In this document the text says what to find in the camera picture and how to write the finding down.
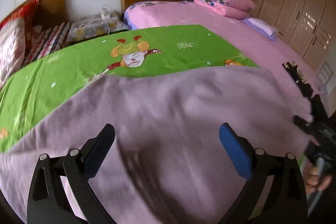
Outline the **person's right hand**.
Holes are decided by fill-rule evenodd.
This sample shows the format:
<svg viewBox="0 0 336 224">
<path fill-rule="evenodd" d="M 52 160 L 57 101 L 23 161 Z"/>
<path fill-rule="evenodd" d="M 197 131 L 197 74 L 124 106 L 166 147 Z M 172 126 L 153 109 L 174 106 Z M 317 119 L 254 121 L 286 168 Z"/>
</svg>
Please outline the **person's right hand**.
<svg viewBox="0 0 336 224">
<path fill-rule="evenodd" d="M 303 182 L 306 194 L 312 194 L 316 190 L 324 191 L 331 183 L 333 176 L 326 175 L 322 180 L 318 178 L 318 168 L 311 164 L 307 165 L 303 170 Z"/>
</svg>

